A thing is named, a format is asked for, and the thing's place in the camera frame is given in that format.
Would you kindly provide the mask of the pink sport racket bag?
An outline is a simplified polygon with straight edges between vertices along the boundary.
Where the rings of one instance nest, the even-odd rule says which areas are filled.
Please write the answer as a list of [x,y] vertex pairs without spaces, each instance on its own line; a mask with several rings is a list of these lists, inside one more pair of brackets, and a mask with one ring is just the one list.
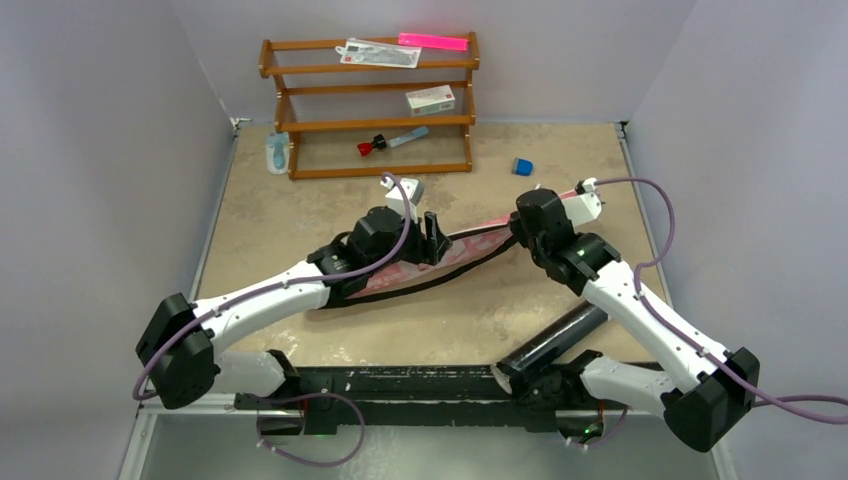
[[452,246],[438,265],[400,261],[377,271],[365,288],[344,299],[331,300],[330,308],[341,308],[394,298],[446,283],[468,270],[506,252],[514,244],[508,214],[478,227],[455,232]]

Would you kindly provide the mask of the black shuttlecock tube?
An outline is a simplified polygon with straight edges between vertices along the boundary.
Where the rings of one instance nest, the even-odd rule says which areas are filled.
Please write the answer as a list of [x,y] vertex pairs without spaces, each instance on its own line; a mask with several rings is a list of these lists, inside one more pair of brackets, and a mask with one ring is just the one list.
[[509,395],[519,395],[555,360],[608,320],[600,308],[582,302],[490,366]]

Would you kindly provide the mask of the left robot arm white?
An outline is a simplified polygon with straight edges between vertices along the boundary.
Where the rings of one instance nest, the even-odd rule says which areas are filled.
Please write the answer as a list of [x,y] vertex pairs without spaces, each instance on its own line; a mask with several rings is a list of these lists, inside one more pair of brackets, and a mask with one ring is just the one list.
[[182,293],[160,301],[135,352],[164,407],[186,407],[212,391],[225,353],[241,339],[289,316],[318,310],[365,289],[381,270],[407,262],[434,266],[452,245],[433,212],[407,217],[374,207],[352,230],[274,277],[240,291],[191,303]]

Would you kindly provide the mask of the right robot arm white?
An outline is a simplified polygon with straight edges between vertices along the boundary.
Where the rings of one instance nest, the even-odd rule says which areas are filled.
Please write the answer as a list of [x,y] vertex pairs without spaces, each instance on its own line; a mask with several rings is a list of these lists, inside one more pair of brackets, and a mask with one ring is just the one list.
[[596,194],[561,198],[550,189],[521,194],[509,227],[553,281],[618,321],[659,363],[650,370],[586,351],[561,381],[576,407],[611,400],[664,420],[686,446],[710,451],[752,408],[744,382],[757,384],[759,359],[700,333],[637,279],[619,252],[577,226],[601,213]]

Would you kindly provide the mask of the small blue white object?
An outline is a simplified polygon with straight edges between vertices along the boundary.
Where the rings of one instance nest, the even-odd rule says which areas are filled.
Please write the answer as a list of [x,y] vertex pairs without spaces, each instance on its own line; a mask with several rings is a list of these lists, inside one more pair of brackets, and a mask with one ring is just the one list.
[[514,175],[528,177],[533,174],[534,164],[532,161],[516,157],[514,159],[511,172]]

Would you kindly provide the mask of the red black blue marker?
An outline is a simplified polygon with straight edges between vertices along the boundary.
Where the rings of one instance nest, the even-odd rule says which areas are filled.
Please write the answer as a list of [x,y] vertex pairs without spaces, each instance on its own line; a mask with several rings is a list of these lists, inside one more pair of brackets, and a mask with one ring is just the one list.
[[357,145],[357,150],[362,157],[370,155],[373,151],[384,151],[390,148],[396,148],[414,140],[423,138],[429,134],[429,129],[426,126],[418,127],[403,135],[387,139],[384,135],[375,135],[369,142],[362,142]]

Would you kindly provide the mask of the white red small box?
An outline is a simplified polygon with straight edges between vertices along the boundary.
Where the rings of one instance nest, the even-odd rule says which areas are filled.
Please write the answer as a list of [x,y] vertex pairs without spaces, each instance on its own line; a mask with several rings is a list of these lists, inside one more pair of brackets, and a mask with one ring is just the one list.
[[449,85],[407,92],[405,98],[414,117],[452,111],[456,104],[456,96]]

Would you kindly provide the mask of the light blue white device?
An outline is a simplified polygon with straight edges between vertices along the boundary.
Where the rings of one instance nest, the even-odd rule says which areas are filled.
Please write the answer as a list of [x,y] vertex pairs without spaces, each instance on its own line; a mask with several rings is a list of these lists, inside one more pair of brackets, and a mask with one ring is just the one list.
[[266,169],[272,175],[289,173],[290,136],[287,132],[271,132],[265,137]]

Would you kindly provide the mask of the pink fluorescent bar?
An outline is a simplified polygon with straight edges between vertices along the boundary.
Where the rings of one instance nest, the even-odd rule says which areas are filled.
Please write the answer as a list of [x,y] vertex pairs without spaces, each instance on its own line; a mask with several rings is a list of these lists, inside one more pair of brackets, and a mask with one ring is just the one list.
[[399,45],[408,47],[455,52],[465,52],[469,47],[469,40],[466,37],[438,36],[410,32],[400,32],[397,42]]

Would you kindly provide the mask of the white packaged item on shelf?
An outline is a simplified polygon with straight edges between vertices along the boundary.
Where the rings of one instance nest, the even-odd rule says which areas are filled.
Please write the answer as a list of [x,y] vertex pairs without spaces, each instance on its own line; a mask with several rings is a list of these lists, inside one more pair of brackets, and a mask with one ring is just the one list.
[[335,46],[340,63],[346,65],[376,66],[414,69],[422,54],[421,47],[407,47],[348,38],[343,45]]

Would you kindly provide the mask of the wooden three-tier shelf rack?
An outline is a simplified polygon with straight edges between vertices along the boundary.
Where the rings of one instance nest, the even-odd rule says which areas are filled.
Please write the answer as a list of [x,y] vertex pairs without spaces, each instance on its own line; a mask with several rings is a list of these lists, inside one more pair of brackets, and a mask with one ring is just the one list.
[[471,127],[476,124],[476,105],[473,90],[473,75],[480,66],[480,49],[477,34],[474,31],[464,35],[452,35],[452,40],[463,40],[466,42],[466,56],[461,59],[449,60],[424,60],[419,66],[424,70],[435,69],[462,69],[465,77],[462,80],[452,80],[447,85],[452,89],[463,92],[462,107],[456,114],[422,116],[422,117],[386,117],[352,120],[321,120],[301,121],[294,112],[291,102],[293,96],[309,95],[364,95],[377,93],[401,92],[411,89],[436,88],[440,84],[436,81],[430,82],[395,82],[395,83],[367,83],[346,84],[310,87],[289,87],[285,83],[287,75],[312,75],[312,74],[340,74],[340,73],[362,73],[362,72],[387,72],[384,66],[363,65],[347,66],[345,64],[316,64],[302,66],[279,65],[276,54],[279,52],[295,52],[310,50],[330,50],[342,45],[340,39],[334,40],[310,40],[310,41],[272,41],[265,39],[262,42],[258,70],[262,78],[271,78],[277,91],[276,110],[274,116],[274,127],[278,133],[289,135],[289,142],[285,151],[289,154],[287,163],[287,175],[290,180],[315,180],[336,178],[357,178],[378,176],[381,169],[378,167],[350,167],[336,169],[302,170],[299,168],[299,153],[302,143],[301,136],[304,133],[327,133],[336,131],[353,130],[377,130],[377,129],[401,129],[408,127],[457,127],[460,131],[460,139],[463,146],[464,160],[458,163],[447,164],[415,164],[405,166],[390,166],[388,171],[394,175],[424,175],[424,174],[449,174],[470,172],[473,170],[473,153],[471,145]]

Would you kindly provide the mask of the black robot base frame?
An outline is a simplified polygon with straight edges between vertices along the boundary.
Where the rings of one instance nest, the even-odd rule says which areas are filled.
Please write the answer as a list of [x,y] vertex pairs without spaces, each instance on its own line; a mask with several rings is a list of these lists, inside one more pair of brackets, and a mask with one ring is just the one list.
[[221,392],[237,410],[290,410],[307,435],[331,435],[342,425],[522,427],[563,432],[558,415],[620,409],[582,386],[578,368],[590,355],[554,363],[533,376],[512,375],[505,390],[488,365],[296,367],[279,350],[216,354],[176,348],[146,353],[133,388],[138,400],[159,397],[167,409],[184,408]]

